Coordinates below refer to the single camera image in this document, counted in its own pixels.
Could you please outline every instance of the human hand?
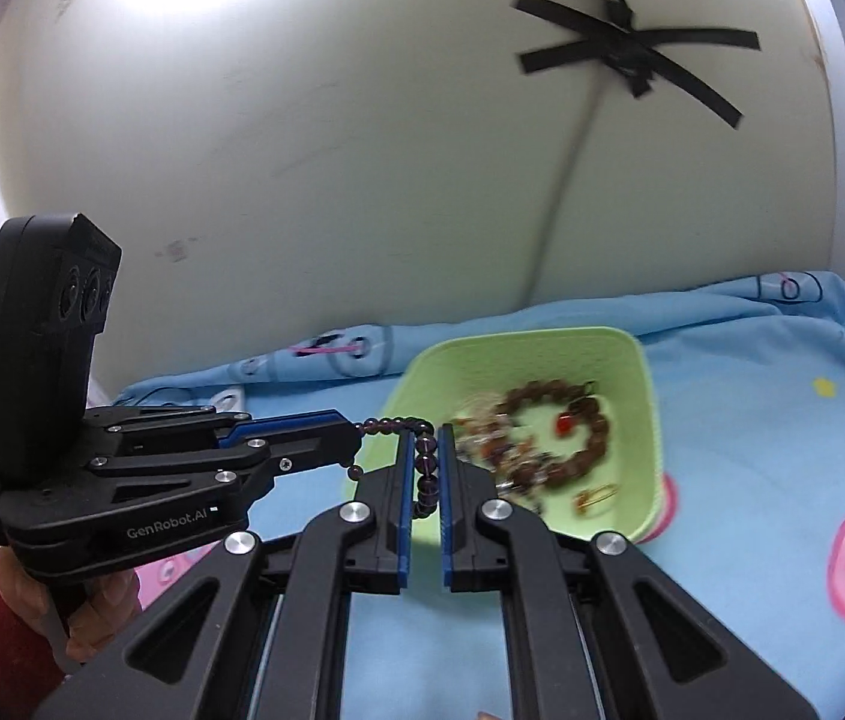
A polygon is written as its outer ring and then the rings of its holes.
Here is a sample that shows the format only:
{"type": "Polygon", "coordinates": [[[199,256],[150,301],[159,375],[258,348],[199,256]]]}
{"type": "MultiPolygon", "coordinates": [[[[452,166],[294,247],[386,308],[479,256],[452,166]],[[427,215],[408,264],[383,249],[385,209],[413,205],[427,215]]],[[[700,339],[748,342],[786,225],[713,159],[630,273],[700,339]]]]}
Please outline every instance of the human hand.
{"type": "MultiPolygon", "coordinates": [[[[140,611],[136,571],[118,571],[94,580],[94,592],[69,617],[65,652],[84,664],[106,646],[140,611]]],[[[16,554],[0,547],[0,596],[16,616],[38,634],[52,603],[45,584],[25,572],[16,554]]]]}

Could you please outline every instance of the plastic container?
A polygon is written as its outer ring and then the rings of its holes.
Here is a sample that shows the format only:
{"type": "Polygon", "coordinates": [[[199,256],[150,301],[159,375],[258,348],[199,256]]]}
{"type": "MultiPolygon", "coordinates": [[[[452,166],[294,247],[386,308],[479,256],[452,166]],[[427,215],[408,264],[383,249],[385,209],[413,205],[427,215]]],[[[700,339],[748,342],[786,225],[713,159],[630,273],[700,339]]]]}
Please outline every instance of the plastic container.
{"type": "MultiPolygon", "coordinates": [[[[589,538],[616,530],[637,541],[653,527],[664,500],[663,460],[652,382],[640,343],[610,327],[578,327],[456,338],[426,349],[411,363],[380,416],[419,416],[439,427],[458,415],[465,401],[480,392],[505,394],[532,380],[597,382],[602,412],[610,420],[609,451],[585,478],[543,493],[543,519],[553,531],[589,538]],[[618,492],[576,514],[573,497],[583,488],[616,484],[618,492]]],[[[583,447],[587,430],[558,439],[556,405],[520,413],[520,422],[542,450],[568,456],[583,447]]],[[[366,470],[392,463],[395,437],[373,437],[359,454],[366,470]]],[[[416,542],[439,543],[439,516],[413,523],[416,542]]]]}

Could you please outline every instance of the black tape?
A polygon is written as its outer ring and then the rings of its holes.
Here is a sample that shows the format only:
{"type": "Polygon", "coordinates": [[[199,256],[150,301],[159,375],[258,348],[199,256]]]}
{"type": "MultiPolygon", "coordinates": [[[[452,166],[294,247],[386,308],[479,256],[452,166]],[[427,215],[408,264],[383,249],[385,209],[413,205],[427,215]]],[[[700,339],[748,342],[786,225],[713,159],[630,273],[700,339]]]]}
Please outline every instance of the black tape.
{"type": "Polygon", "coordinates": [[[624,0],[606,1],[609,22],[551,0],[515,0],[513,7],[584,37],[584,40],[521,53],[517,58],[525,74],[600,59],[623,76],[634,98],[650,92],[649,82],[654,76],[661,76],[699,100],[730,127],[739,126],[742,114],[726,98],[653,47],[696,43],[760,50],[760,38],[755,32],[728,28],[632,29],[633,11],[624,0]]]}

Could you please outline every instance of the red sleeve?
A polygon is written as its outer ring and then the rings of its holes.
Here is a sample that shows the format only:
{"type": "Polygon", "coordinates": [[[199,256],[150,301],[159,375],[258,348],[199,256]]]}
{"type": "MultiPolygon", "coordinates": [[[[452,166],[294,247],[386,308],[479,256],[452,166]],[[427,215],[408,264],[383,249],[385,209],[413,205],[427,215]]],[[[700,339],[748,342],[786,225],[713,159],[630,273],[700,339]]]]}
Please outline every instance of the red sleeve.
{"type": "Polygon", "coordinates": [[[0,597],[0,709],[7,720],[27,720],[62,682],[49,642],[0,597]]]}

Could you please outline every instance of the jewelry pile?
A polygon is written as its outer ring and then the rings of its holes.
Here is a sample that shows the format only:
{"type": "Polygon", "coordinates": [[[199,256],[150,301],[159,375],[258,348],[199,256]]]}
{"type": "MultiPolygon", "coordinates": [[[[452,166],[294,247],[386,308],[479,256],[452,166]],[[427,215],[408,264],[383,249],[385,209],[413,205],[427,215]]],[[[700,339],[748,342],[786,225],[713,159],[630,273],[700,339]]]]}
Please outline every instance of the jewelry pile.
{"type": "MultiPolygon", "coordinates": [[[[493,469],[500,495],[515,493],[528,499],[537,514],[543,513],[541,488],[562,488],[582,479],[606,456],[610,424],[594,397],[595,383],[570,385],[562,379],[531,381],[510,389],[506,396],[480,394],[466,401],[453,419],[457,435],[456,451],[467,461],[481,461],[493,469]],[[517,437],[519,416],[528,406],[552,403],[564,406],[553,425],[557,437],[572,436],[581,424],[589,428],[585,448],[568,457],[558,457],[537,447],[536,437],[517,437]]],[[[576,496],[579,514],[594,503],[616,493],[616,485],[583,490],[576,496]]]]}

